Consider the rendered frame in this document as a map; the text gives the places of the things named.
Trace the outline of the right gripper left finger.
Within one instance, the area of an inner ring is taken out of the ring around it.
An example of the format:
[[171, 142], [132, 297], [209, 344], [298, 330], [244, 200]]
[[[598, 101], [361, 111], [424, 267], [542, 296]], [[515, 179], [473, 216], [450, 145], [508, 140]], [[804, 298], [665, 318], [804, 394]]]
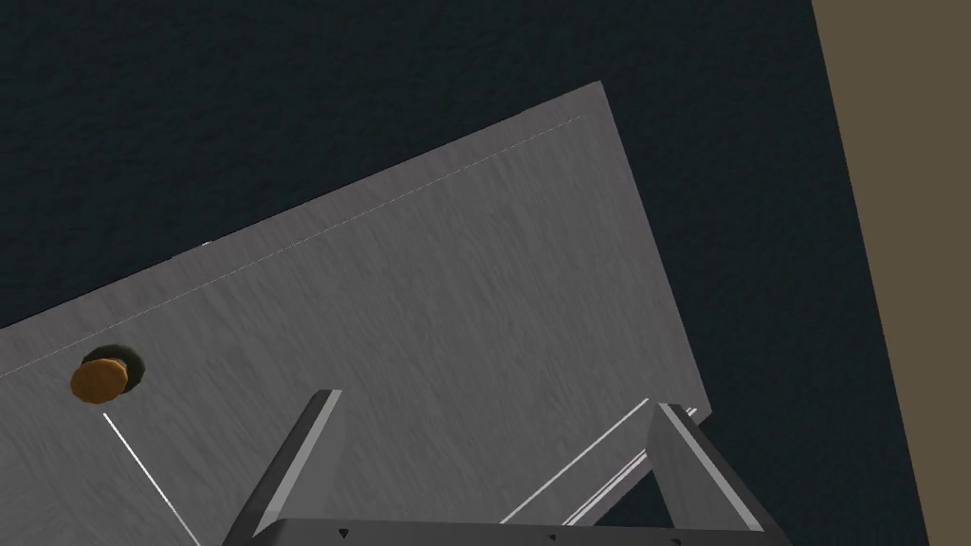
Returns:
[[341, 397], [341, 390], [311, 397], [221, 546], [247, 546], [278, 520], [323, 518], [343, 452]]

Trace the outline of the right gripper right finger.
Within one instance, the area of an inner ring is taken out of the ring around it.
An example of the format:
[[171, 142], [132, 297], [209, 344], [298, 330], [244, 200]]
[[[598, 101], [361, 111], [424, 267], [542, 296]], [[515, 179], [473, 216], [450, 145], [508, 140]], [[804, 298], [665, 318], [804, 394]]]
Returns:
[[683, 406], [656, 404], [646, 455], [676, 529], [781, 530]]

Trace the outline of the brown round knob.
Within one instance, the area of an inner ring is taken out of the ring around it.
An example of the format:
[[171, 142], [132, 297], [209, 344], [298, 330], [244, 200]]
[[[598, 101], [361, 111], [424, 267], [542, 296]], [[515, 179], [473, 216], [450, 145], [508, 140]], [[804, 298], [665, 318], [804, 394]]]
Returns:
[[130, 392], [142, 382], [146, 365], [134, 349], [121, 344], [95, 348], [73, 373], [72, 394], [86, 404], [105, 404]]

